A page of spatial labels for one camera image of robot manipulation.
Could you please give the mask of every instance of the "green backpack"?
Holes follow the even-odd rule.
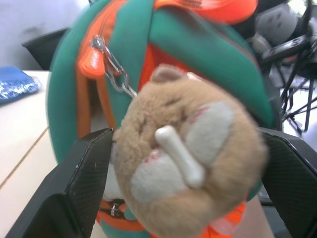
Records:
[[[259,126],[273,127],[275,119],[261,70],[246,41],[230,26],[181,8],[154,10],[154,5],[155,0],[99,0],[65,34],[53,60],[47,99],[51,139],[59,163],[74,141],[91,130],[89,84],[96,84],[111,127],[120,127],[131,101],[113,87],[102,70],[94,75],[85,72],[85,57],[89,57],[95,35],[104,38],[129,75],[133,90],[142,87],[158,64],[179,65],[231,93]],[[153,61],[149,52],[158,59]],[[260,186],[250,192],[249,199]],[[109,238],[134,237],[118,235],[111,226],[103,229]]]

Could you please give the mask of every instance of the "white table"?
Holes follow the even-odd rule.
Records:
[[[44,177],[56,166],[46,119],[48,72],[28,71],[43,84],[37,94],[0,107],[0,238],[5,237]],[[259,200],[233,238],[273,238]],[[106,238],[95,224],[91,238]]]

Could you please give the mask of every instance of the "blue cloth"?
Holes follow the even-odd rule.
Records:
[[[0,67],[0,104],[37,92],[40,83],[16,67]]]

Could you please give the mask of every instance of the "zipper pull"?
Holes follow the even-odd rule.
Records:
[[[98,35],[94,36],[90,46],[79,60],[79,69],[86,77],[92,79],[105,77],[105,48],[106,44],[104,39]]]

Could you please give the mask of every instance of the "orange strap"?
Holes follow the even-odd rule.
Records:
[[[156,0],[154,9],[168,5],[191,9],[213,21],[235,24],[254,13],[258,0]]]

